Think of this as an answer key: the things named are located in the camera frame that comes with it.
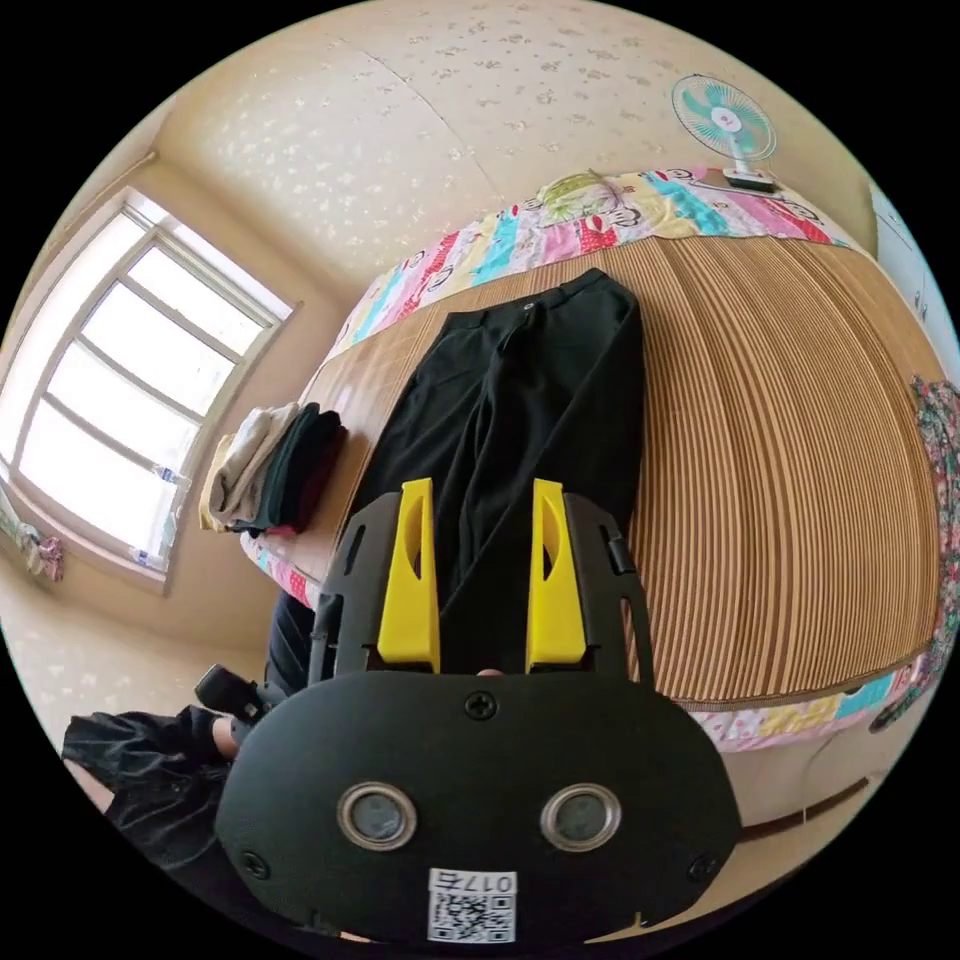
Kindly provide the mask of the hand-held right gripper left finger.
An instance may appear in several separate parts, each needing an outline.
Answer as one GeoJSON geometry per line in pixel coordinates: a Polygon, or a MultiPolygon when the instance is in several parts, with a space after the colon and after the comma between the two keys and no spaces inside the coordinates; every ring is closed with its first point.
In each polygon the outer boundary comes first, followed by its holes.
{"type": "Polygon", "coordinates": [[[400,492],[377,653],[389,668],[421,672],[441,668],[429,478],[406,482],[400,492]]]}

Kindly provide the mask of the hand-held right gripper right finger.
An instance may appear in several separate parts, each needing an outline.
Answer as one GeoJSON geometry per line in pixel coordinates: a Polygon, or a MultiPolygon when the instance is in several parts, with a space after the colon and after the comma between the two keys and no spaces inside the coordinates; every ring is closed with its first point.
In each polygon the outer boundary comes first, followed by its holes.
{"type": "Polygon", "coordinates": [[[536,479],[525,668],[528,673],[577,669],[584,656],[585,630],[563,487],[536,479]]]}

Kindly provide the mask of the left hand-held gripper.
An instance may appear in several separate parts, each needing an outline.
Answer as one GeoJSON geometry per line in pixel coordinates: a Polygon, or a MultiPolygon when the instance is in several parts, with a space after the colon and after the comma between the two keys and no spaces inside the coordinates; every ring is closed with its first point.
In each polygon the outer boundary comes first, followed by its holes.
{"type": "Polygon", "coordinates": [[[194,693],[202,707],[213,711],[217,717],[232,719],[233,735],[239,748],[254,727],[287,698],[275,683],[245,680],[219,664],[205,672],[194,693]]]}

